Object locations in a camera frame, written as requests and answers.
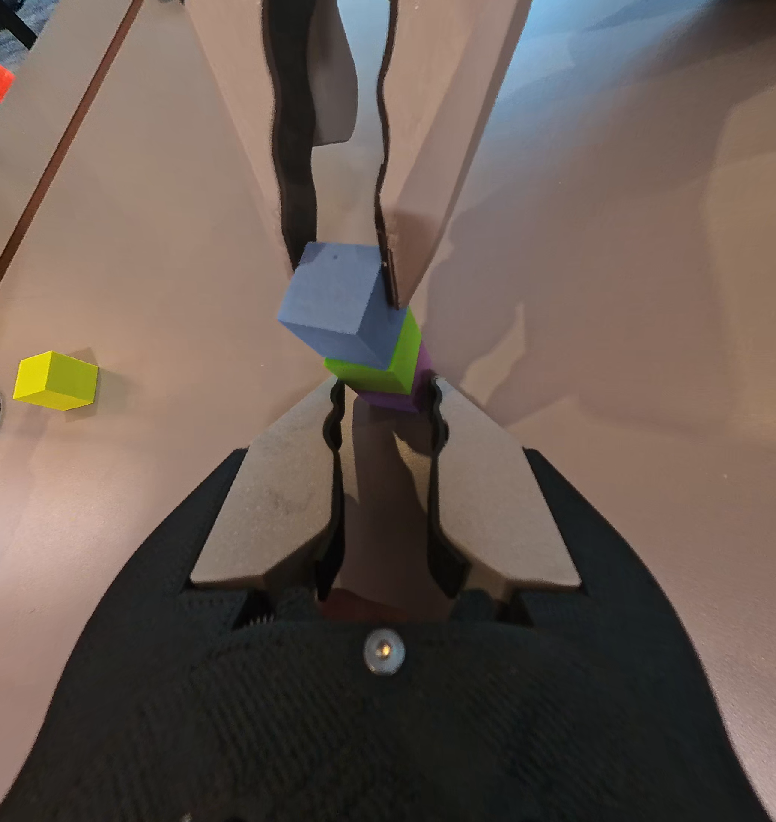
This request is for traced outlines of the yellow foam cube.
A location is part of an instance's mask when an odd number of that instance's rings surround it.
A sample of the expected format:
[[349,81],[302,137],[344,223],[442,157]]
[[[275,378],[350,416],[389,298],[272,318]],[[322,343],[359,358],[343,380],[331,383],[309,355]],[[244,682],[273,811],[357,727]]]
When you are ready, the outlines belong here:
[[99,369],[75,357],[48,351],[20,361],[13,399],[67,411],[95,402]]

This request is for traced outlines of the purple foam cube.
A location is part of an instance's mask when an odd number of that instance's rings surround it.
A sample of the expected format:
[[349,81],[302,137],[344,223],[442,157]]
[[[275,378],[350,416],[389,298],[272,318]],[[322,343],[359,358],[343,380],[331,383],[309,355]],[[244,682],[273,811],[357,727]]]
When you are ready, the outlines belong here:
[[427,406],[429,385],[434,376],[433,363],[427,352],[426,345],[421,342],[418,351],[414,383],[410,394],[391,393],[385,391],[365,391],[353,389],[361,399],[371,406],[388,408],[406,413],[422,413]]

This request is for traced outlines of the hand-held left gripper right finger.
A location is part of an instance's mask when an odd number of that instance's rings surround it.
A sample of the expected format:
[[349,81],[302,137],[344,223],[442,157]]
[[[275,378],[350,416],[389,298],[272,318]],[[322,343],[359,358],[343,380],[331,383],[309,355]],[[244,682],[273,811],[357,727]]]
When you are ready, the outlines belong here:
[[517,439],[445,379],[430,382],[427,565],[456,599],[578,590],[579,572]]

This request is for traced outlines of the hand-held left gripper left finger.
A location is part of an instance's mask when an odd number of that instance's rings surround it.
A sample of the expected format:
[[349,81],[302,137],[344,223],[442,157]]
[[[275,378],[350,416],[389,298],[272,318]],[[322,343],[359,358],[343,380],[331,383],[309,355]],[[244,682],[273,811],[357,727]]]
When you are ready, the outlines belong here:
[[191,572],[200,588],[305,586],[326,599],[344,557],[344,385],[332,377],[248,447]]

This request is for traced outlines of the green foam cube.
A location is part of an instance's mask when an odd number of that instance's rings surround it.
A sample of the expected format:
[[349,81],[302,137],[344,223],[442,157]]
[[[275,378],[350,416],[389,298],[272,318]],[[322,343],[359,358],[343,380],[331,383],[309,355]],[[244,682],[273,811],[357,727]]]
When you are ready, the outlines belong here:
[[325,369],[359,394],[409,395],[422,344],[413,310],[402,312],[402,322],[378,341],[376,352],[364,345],[345,354],[326,356]]

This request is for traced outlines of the blue foam cube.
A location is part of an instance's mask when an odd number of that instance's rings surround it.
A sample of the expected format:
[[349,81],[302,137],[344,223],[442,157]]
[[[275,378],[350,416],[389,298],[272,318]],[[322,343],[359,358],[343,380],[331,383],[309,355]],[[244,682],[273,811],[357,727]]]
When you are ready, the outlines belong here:
[[322,357],[386,369],[406,310],[387,297],[378,246],[309,242],[278,321]]

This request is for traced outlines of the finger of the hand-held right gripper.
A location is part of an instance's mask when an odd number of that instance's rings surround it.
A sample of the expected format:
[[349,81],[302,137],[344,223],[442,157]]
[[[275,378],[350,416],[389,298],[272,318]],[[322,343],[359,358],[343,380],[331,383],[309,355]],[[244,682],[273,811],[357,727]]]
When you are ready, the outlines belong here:
[[307,66],[315,7],[313,1],[186,2],[282,271],[294,271],[316,240],[316,114]]
[[390,2],[375,225],[395,308],[409,305],[433,261],[531,6]]

